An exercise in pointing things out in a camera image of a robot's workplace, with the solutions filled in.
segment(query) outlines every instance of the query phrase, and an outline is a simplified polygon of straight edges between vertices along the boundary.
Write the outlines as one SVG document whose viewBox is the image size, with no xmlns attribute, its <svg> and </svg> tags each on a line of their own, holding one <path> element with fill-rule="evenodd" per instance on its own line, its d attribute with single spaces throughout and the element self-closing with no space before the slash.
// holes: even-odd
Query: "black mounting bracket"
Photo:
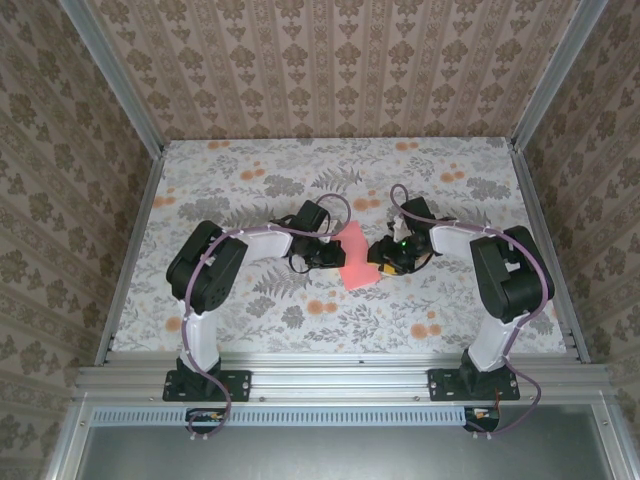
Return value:
<svg viewBox="0 0 640 480">
<path fill-rule="evenodd" d="M 165 402 L 224 402 L 222 391 L 199 373 L 188 368 L 180 358 L 176 370 L 167 372 L 162 392 Z M 220 361 L 207 373 L 225 386 L 233 402 L 248 402 L 251 394 L 250 370 L 221 370 Z"/>
<path fill-rule="evenodd" d="M 520 400 L 516 375 L 506 366 L 492 372 L 480 372 L 469 358 L 462 355 L 459 368 L 437 368 L 427 371 L 432 402 L 465 400 Z"/>
</svg>

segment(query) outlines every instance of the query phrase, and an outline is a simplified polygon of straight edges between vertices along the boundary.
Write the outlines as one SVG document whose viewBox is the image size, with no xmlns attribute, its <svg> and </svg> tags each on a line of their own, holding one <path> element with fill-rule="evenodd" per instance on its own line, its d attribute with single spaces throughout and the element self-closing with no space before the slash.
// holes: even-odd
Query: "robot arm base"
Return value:
<svg viewBox="0 0 640 480">
<path fill-rule="evenodd" d="M 515 374 L 506 366 L 481 372 L 469 357 L 462 355 L 459 368 L 437 368 L 427 372 L 432 402 L 519 400 Z"/>
</svg>

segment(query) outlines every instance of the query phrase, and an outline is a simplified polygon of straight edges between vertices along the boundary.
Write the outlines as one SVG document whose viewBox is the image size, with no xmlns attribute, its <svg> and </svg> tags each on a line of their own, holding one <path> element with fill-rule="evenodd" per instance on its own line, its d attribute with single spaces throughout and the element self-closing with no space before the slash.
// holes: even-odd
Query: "cable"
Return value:
<svg viewBox="0 0 640 480">
<path fill-rule="evenodd" d="M 294 233 L 296 235 L 303 235 L 303 236 L 313 237 L 313 238 L 322 238 L 322 237 L 337 235 L 338 233 L 340 233 L 342 230 L 346 228 L 346 226 L 349 224 L 349 221 L 351 220 L 351 205 L 349 205 L 349 202 L 347 201 L 346 198 L 344 198 L 342 195 L 339 195 L 337 193 L 326 193 L 322 195 L 316 201 L 316 203 L 320 203 L 320 201 L 326 198 L 337 198 L 338 200 L 342 201 L 347 208 L 347 218 L 345 222 L 342 224 L 342 227 L 336 230 L 335 232 L 331 232 L 331 233 L 303 232 L 300 230 L 294 230 L 292 228 L 282 227 L 279 225 L 271 225 L 271 224 L 260 226 L 260 227 L 248 227 L 244 229 L 238 228 L 234 230 L 229 230 L 222 233 L 222 235 L 216 238 L 211 243 L 211 245 L 209 245 L 209 248 L 207 248 L 205 253 L 200 257 L 200 261 L 196 265 L 196 268 L 193 270 L 193 273 L 191 274 L 191 278 L 189 279 L 189 283 L 187 284 L 187 291 L 185 292 L 185 296 L 184 296 L 185 313 L 184 313 L 184 318 L 182 322 L 182 327 L 180 329 L 180 333 L 182 335 L 182 344 L 184 345 L 185 354 L 189 359 L 189 362 L 191 362 L 191 365 L 193 366 L 194 370 L 198 372 L 200 375 L 202 375 L 204 378 L 206 378 L 207 380 L 213 382 L 213 384 L 216 387 L 218 387 L 224 394 L 224 398 L 226 402 L 224 416 L 220 421 L 220 423 L 218 424 L 218 426 L 216 426 L 211 432 L 209 432 L 208 434 L 209 436 L 217 435 L 222 429 L 222 427 L 225 425 L 225 423 L 228 421 L 229 415 L 231 414 L 231 396 L 229 395 L 228 390 L 224 387 L 224 385 L 222 385 L 222 383 L 217 378 L 215 378 L 212 375 L 209 375 L 206 371 L 200 368 L 200 366 L 196 363 L 195 359 L 193 358 L 193 355 L 191 354 L 191 349 L 189 347 L 189 339 L 187 337 L 187 324 L 189 323 L 189 315 L 191 315 L 191 295 L 193 293 L 193 286 L 195 285 L 196 279 L 198 278 L 198 275 L 202 271 L 202 268 L 204 267 L 205 263 L 207 262 L 207 260 L 209 260 L 209 258 L 211 257 L 211 254 L 218 247 L 218 245 L 220 245 L 226 238 L 234 235 L 239 235 L 242 233 L 259 233 L 259 232 L 267 232 L 267 231 Z M 189 430 L 189 433 L 191 433 L 192 436 L 195 436 L 197 434 L 196 432 L 193 431 L 192 423 L 193 422 L 189 422 L 189 426 L 187 428 Z"/>
<path fill-rule="evenodd" d="M 504 350 L 502 351 L 502 358 L 507 368 L 511 370 L 515 375 L 522 377 L 527 382 L 531 383 L 535 387 L 537 393 L 531 406 L 527 409 L 527 411 L 524 414 L 522 414 L 520 418 L 518 418 L 515 422 L 509 424 L 508 426 L 492 432 L 491 434 L 496 435 L 499 433 L 508 432 L 515 426 L 519 425 L 525 418 L 527 418 L 531 414 L 531 412 L 536 408 L 538 403 L 540 403 L 540 399 L 542 398 L 542 388 L 540 387 L 540 385 L 528 375 L 525 375 L 524 373 L 514 368 L 511 362 L 509 362 L 509 359 L 507 358 L 507 356 L 509 355 L 509 352 L 511 351 L 511 348 L 513 347 L 513 344 L 515 343 L 518 333 L 520 332 L 522 327 L 526 325 L 528 322 L 530 322 L 531 320 L 533 320 L 535 317 L 537 317 L 542 312 L 547 302 L 549 301 L 549 285 L 547 283 L 547 278 L 545 277 L 542 267 L 540 266 L 536 258 L 531 254 L 531 252 L 529 252 L 529 250 L 527 250 L 524 247 L 524 245 L 522 245 L 520 242 L 518 242 L 514 238 L 511 238 L 510 236 L 505 235 L 503 232 L 501 232 L 500 230 L 496 230 L 495 228 L 481 227 L 479 225 L 458 222 L 457 220 L 453 220 L 453 221 L 436 220 L 436 219 L 425 218 L 425 217 L 420 217 L 418 215 L 414 215 L 413 213 L 403 209 L 396 201 L 394 194 L 396 189 L 398 188 L 404 192 L 405 201 L 407 201 L 409 199 L 409 191 L 407 190 L 407 187 L 405 187 L 400 183 L 396 183 L 393 187 L 391 187 L 391 190 L 389 192 L 389 197 L 391 198 L 391 203 L 393 204 L 393 206 L 396 207 L 406 217 L 413 218 L 414 220 L 418 220 L 420 222 L 432 223 L 434 225 L 455 226 L 458 228 L 462 228 L 464 230 L 469 230 L 471 232 L 483 233 L 485 235 L 495 235 L 501 238 L 502 240 L 505 240 L 507 243 L 513 246 L 513 248 L 520 250 L 520 252 L 522 252 L 522 254 L 525 256 L 525 258 L 529 261 L 533 269 L 538 274 L 538 278 L 540 279 L 540 284 L 542 286 L 542 298 L 540 300 L 540 305 L 538 305 L 538 307 L 533 312 L 529 313 L 527 316 L 521 318 L 518 321 L 513 332 L 511 333 L 511 336 L 509 337 L 509 340 L 507 340 Z M 469 424 L 473 427 L 477 427 L 477 425 L 473 425 L 470 422 Z M 484 433 L 485 435 L 489 435 L 489 432 L 485 432 L 481 428 L 479 428 L 479 430 L 481 433 Z"/>
</svg>

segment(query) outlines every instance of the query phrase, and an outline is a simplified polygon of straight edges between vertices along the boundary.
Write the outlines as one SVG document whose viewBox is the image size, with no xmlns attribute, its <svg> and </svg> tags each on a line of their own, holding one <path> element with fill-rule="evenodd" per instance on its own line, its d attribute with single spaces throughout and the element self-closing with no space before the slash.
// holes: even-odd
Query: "patterned wallpaper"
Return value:
<svg viewBox="0 0 640 480">
<path fill-rule="evenodd" d="M 577 0 L 89 0 L 165 139 L 510 136 Z"/>
<path fill-rule="evenodd" d="M 640 439 L 640 2 L 609 2 L 525 154 L 590 352 Z"/>
<path fill-rule="evenodd" d="M 93 363 L 150 160 L 55 1 L 0 2 L 0 478 L 38 478 Z"/>
</svg>

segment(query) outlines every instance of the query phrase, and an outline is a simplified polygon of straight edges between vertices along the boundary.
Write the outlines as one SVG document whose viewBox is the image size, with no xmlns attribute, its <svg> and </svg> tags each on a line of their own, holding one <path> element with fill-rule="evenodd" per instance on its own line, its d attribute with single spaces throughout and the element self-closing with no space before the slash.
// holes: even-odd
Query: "metal corner post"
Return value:
<svg viewBox="0 0 640 480">
<path fill-rule="evenodd" d="M 99 23 L 91 13 L 88 2 L 85 0 L 61 0 L 60 3 L 138 132 L 140 140 L 149 151 L 153 161 L 157 162 L 162 154 L 162 134 L 138 99 L 127 74 L 113 54 Z"/>
<path fill-rule="evenodd" d="M 549 268 L 551 277 L 556 285 L 556 298 L 554 302 L 556 310 L 558 311 L 558 316 L 565 321 L 571 329 L 580 360 L 584 363 L 589 363 L 591 359 L 589 357 L 589 352 L 587 351 L 587 344 L 582 336 L 582 330 L 580 329 L 576 312 L 573 309 L 573 304 L 571 303 L 569 290 L 567 289 L 567 285 L 564 281 L 560 262 L 558 261 L 555 249 L 553 248 L 551 235 L 547 229 L 547 223 L 545 222 L 542 207 L 540 206 L 540 201 L 536 195 L 533 180 L 529 174 L 529 168 L 524 158 L 524 154 L 522 153 L 522 149 L 520 147 L 516 147 L 515 150 L 511 151 L 511 157 L 513 160 L 513 167 L 516 171 L 516 176 L 518 177 L 518 184 L 520 185 L 522 198 L 524 199 L 527 214 L 529 215 L 529 221 L 531 222 L 533 236 L 540 248 L 542 257 L 545 262 L 547 262 L 547 267 Z"/>
<path fill-rule="evenodd" d="M 567 30 L 558 44 L 547 70 L 538 82 L 518 126 L 513 132 L 516 146 L 524 148 L 562 85 L 578 53 L 607 5 L 607 0 L 583 0 L 579 3 Z"/>
<path fill-rule="evenodd" d="M 124 302 L 127 298 L 127 291 L 129 290 L 129 284 L 131 283 L 131 277 L 133 276 L 133 270 L 136 265 L 136 259 L 140 253 L 140 245 L 144 238 L 144 231 L 147 227 L 147 220 L 149 220 L 149 214 L 151 213 L 151 207 L 153 206 L 153 199 L 156 195 L 156 189 L 160 182 L 162 175 L 162 167 L 164 166 L 164 160 L 162 157 L 154 162 L 149 172 L 149 178 L 147 179 L 147 185 L 144 189 L 144 195 L 140 202 L 140 209 L 138 210 L 138 216 L 136 217 L 136 223 L 133 225 L 131 231 L 131 238 L 129 239 L 129 247 L 127 248 L 127 254 L 124 257 L 122 263 L 122 270 L 120 271 L 120 278 L 116 285 L 116 290 L 113 294 L 113 300 L 111 301 L 111 308 L 109 308 L 109 314 L 107 315 L 107 321 L 105 322 L 104 331 L 102 332 L 102 338 L 100 339 L 100 346 L 98 347 L 98 353 L 96 354 L 96 365 L 102 365 L 107 356 L 109 350 L 109 344 L 111 343 L 112 335 L 118 328 L 120 321 L 120 315 L 124 307 Z"/>
</svg>

